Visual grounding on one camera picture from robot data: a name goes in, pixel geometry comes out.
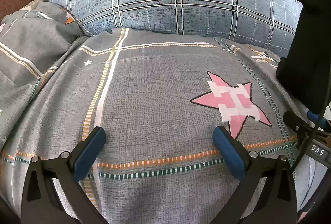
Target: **orange triangle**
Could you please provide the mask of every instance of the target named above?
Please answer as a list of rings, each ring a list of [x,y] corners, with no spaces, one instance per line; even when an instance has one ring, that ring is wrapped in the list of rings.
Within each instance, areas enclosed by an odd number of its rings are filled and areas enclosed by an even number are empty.
[[[75,20],[74,20],[73,18],[69,17],[69,18],[66,20],[65,25],[70,24],[70,23],[72,23],[73,21],[75,21]]]

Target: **metal screw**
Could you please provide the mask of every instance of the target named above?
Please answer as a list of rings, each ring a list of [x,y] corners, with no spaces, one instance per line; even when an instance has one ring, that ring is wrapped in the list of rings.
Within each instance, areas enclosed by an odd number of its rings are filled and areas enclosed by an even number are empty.
[[[287,161],[287,158],[282,154],[282,155],[280,155],[280,159],[282,160],[282,161]]]
[[[258,157],[258,153],[256,151],[250,151],[249,152],[249,156],[251,156],[252,158],[257,158]]]
[[[31,159],[32,162],[36,162],[38,160],[39,160],[39,157],[38,156],[33,156],[32,159]]]
[[[61,158],[62,159],[66,159],[68,157],[69,157],[69,152],[68,151],[64,151],[64,152],[61,153]]]

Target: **black cable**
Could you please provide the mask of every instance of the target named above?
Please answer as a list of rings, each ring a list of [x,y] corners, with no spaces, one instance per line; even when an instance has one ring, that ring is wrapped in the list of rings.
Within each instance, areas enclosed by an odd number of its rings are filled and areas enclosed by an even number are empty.
[[[294,164],[291,166],[291,171],[293,172],[295,170],[295,168],[297,168],[297,165],[299,164],[299,162],[301,161],[302,157],[304,156],[306,149],[308,148],[308,145],[312,142],[313,138],[315,137],[315,133],[318,129],[318,127],[321,124],[323,115],[325,113],[326,108],[328,107],[328,102],[329,102],[329,97],[330,97],[330,89],[331,89],[331,55],[330,55],[330,72],[329,72],[329,82],[328,82],[328,87],[326,90],[326,96],[325,96],[325,100],[324,100],[324,104],[322,106],[322,110],[317,118],[317,121],[315,123],[315,127],[313,128],[311,134],[309,135],[309,138],[303,143],[301,151],[297,157],[297,159],[295,160]]]

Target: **small white star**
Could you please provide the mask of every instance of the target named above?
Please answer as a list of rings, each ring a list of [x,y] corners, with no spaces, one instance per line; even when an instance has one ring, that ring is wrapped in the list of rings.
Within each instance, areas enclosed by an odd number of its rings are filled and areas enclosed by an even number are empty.
[[[87,62],[84,62],[84,64],[85,64],[85,66],[88,66],[89,64],[91,64],[91,62],[93,62],[93,61],[87,60]]]
[[[6,136],[3,139],[1,139],[1,141],[3,142],[3,144],[5,144],[6,140],[7,140],[7,137]]]

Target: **white star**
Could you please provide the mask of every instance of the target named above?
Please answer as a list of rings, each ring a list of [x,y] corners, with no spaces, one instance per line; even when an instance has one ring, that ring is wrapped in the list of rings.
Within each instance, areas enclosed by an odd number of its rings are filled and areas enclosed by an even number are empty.
[[[84,64],[85,64],[85,66],[87,66],[87,65],[91,64],[91,62],[93,62],[93,61],[87,60],[87,62],[84,62]]]

